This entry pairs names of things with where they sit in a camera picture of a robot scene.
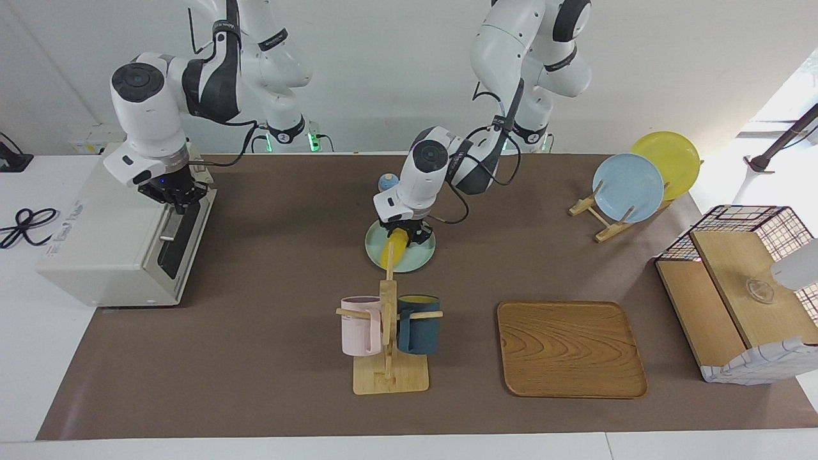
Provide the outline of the light blue plate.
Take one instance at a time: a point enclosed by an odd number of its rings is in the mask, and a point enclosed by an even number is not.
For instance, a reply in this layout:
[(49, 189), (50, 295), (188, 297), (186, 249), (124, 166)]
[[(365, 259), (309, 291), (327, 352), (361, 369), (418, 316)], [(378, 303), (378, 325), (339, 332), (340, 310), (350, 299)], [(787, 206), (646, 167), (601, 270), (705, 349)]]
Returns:
[(641, 222), (662, 204), (664, 182), (657, 167), (642, 155), (621, 153), (599, 165), (592, 181), (598, 208), (615, 221)]

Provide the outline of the pink mug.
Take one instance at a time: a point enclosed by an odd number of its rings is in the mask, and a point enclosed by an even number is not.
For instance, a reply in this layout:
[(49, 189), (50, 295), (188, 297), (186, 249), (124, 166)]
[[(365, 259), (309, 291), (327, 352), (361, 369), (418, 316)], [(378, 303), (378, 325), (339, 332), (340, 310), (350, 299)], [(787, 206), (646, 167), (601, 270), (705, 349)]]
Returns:
[(341, 347), (345, 355), (366, 357), (383, 351), (380, 297), (354, 295), (340, 300), (346, 311), (364, 312), (364, 318), (341, 316)]

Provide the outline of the small clear glass cup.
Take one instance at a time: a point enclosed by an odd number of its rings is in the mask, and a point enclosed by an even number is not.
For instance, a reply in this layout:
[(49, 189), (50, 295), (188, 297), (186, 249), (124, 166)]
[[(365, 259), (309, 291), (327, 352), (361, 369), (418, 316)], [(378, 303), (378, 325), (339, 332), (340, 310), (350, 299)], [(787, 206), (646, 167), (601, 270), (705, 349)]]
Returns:
[(771, 305), (775, 300), (775, 289), (765, 280), (747, 279), (745, 282), (748, 294), (757, 302)]

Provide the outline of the yellow plate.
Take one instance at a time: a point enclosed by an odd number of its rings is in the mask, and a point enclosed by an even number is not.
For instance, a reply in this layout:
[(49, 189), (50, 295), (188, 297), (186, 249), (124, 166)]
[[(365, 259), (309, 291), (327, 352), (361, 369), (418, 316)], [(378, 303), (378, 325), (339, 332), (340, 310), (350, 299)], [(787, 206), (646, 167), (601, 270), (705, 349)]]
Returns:
[(630, 152), (650, 160), (662, 174), (666, 185), (664, 202), (687, 193), (699, 176), (701, 159), (697, 148), (681, 134), (671, 131), (646, 134), (631, 146)]

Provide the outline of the wooden tray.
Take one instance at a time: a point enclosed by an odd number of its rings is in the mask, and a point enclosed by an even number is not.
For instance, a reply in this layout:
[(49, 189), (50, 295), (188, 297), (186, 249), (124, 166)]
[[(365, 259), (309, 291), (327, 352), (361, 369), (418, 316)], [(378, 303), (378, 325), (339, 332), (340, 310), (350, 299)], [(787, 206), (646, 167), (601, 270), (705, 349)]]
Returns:
[(628, 315), (612, 301), (503, 301), (506, 389), (521, 398), (639, 399), (649, 386)]

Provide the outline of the brown table mat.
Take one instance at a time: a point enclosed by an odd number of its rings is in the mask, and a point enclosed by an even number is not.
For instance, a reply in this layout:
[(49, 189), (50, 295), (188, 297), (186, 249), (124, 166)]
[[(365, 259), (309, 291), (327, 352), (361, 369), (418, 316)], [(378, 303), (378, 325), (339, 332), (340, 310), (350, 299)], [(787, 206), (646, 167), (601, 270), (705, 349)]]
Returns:
[[(524, 155), (508, 187), (470, 196), (470, 217), (435, 225), (427, 265), (401, 293), (438, 295), (429, 390), (356, 396), (340, 349), (342, 297), (383, 272), (364, 250), (379, 175), (397, 155), (252, 155), (214, 169), (217, 196), (180, 305), (99, 309), (39, 440), (388, 436), (818, 426), (794, 379), (707, 383), (652, 257), (699, 220), (693, 201), (611, 241), (567, 209), (602, 155)], [(634, 400), (518, 398), (503, 382), (500, 302), (613, 301), (626, 311), (648, 392)]]

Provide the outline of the black tripod stand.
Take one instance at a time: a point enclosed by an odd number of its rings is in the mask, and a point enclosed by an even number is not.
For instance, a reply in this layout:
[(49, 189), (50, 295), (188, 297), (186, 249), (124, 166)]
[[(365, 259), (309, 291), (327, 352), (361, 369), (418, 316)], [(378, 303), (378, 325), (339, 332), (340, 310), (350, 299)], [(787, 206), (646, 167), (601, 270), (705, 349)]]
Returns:
[(768, 171), (768, 165), (777, 153), (798, 145), (815, 132), (818, 132), (818, 102), (781, 134), (765, 152), (756, 157), (744, 157), (748, 171), (754, 174), (772, 174), (772, 171)]

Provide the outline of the yellow corn cob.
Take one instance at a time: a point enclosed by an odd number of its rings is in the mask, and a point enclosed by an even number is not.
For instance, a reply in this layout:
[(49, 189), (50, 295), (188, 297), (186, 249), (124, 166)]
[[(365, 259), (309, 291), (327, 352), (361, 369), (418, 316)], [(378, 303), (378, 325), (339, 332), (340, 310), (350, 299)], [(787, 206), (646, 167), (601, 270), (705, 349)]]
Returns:
[(391, 238), (385, 242), (380, 254), (380, 265), (382, 268), (388, 268), (391, 264), (394, 270), (397, 270), (397, 265), (403, 258), (409, 244), (409, 237), (402, 229), (397, 229), (392, 233)]

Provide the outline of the wooden plate rack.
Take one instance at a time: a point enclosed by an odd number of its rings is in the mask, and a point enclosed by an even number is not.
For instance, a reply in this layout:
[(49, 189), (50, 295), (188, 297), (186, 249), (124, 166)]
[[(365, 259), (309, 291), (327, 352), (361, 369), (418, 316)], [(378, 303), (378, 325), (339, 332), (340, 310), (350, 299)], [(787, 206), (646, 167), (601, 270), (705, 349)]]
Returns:
[(605, 225), (605, 228), (601, 230), (601, 232), (596, 233), (595, 235), (595, 241), (597, 243), (608, 241), (617, 234), (620, 234), (627, 230), (629, 227), (631, 227), (633, 225), (633, 222), (625, 222), (625, 219), (628, 218), (628, 216), (631, 215), (632, 211), (635, 209), (635, 207), (632, 206), (628, 209), (628, 212), (625, 213), (623, 218), (619, 219), (619, 221), (616, 221), (613, 224), (608, 222), (604, 217), (599, 215), (599, 213), (597, 213), (594, 208), (594, 206), (596, 205), (596, 196), (599, 193), (599, 191), (601, 191), (603, 185), (604, 181), (603, 180), (599, 181), (591, 195), (588, 195), (586, 198), (577, 201), (574, 206), (570, 207), (567, 210), (567, 213), (570, 216), (577, 216), (579, 215), (579, 213), (589, 211), (592, 216), (594, 216), (598, 221)]

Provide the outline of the light green plate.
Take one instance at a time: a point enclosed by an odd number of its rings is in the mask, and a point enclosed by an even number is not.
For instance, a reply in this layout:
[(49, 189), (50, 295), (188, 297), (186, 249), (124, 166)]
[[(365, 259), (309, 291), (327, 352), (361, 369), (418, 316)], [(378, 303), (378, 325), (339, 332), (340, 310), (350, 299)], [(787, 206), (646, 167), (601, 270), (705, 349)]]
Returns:
[[(372, 222), (365, 236), (365, 249), (369, 259), (378, 267), (385, 270), (380, 262), (383, 248), (387, 244), (387, 231), (380, 227), (379, 222)], [(394, 273), (411, 273), (429, 262), (437, 247), (437, 238), (432, 234), (423, 244), (412, 243), (406, 248), (401, 259), (394, 266)]]

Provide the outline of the wooden mug rack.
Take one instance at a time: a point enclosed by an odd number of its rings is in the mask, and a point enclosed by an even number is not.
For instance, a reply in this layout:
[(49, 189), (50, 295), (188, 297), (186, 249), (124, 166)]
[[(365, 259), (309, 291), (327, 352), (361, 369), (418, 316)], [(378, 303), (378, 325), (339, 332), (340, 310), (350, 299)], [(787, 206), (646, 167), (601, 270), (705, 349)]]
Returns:
[[(397, 282), (391, 264), (380, 282), (381, 332), (383, 351), (377, 355), (353, 357), (351, 389), (355, 395), (383, 395), (429, 389), (425, 355), (403, 353), (397, 347)], [(364, 312), (339, 307), (336, 314), (364, 318)], [(413, 312), (410, 318), (441, 318), (441, 311)]]

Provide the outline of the white power strip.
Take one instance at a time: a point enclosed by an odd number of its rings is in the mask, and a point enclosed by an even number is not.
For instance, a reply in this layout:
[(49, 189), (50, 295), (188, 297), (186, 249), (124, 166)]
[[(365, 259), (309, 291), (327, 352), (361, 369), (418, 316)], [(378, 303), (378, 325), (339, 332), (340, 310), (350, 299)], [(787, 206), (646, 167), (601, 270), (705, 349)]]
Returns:
[(68, 144), (78, 155), (102, 155), (110, 144), (125, 142), (126, 133), (119, 125), (99, 123), (83, 129), (74, 129)]

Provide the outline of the white toaster oven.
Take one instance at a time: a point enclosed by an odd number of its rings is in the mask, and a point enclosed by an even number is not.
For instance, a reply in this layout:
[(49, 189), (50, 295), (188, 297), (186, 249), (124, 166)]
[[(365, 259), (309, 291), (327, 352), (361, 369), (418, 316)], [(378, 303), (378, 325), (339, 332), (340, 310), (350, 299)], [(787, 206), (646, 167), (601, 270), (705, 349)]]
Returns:
[(90, 307), (174, 306), (146, 304), (158, 292), (143, 262), (161, 212), (98, 163), (35, 270)]

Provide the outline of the wooden box shelf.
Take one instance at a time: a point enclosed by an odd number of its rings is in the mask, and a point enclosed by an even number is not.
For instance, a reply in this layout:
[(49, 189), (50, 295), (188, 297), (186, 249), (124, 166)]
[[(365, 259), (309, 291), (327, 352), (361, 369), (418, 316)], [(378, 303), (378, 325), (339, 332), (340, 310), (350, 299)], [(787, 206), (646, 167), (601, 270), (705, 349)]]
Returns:
[(818, 344), (793, 337), (751, 348), (725, 365), (699, 369), (709, 383), (771, 384), (818, 369)]

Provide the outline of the oven glass door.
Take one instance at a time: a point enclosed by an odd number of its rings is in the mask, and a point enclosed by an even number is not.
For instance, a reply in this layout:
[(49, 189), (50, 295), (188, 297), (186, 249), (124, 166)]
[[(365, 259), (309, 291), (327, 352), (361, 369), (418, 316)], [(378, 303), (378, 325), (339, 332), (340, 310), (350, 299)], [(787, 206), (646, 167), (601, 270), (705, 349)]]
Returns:
[(192, 166), (194, 180), (208, 186), (208, 194), (193, 203), (186, 213), (173, 213), (167, 203), (161, 203), (160, 219), (155, 224), (151, 245), (143, 268), (156, 282), (157, 293), (147, 296), (146, 304), (177, 305), (186, 286), (198, 243), (216, 195), (213, 178), (203, 165)]

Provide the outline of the dark blue mug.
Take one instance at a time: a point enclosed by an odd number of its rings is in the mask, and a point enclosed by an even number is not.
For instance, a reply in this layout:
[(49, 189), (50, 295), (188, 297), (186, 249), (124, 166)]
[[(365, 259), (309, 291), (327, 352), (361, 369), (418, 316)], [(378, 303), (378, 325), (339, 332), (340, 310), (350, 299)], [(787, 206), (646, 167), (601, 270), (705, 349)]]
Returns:
[(397, 347), (400, 352), (428, 355), (438, 349), (440, 318), (410, 318), (413, 312), (440, 311), (434, 295), (400, 295), (397, 298)]

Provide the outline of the black clamp object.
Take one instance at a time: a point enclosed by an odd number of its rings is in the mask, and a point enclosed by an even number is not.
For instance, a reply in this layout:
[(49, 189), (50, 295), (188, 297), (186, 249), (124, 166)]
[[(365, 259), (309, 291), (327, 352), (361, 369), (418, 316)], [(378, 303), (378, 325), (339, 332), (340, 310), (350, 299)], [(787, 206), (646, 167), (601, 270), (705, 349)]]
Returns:
[(8, 135), (0, 131), (0, 173), (21, 173), (33, 160), (33, 154), (24, 153)]

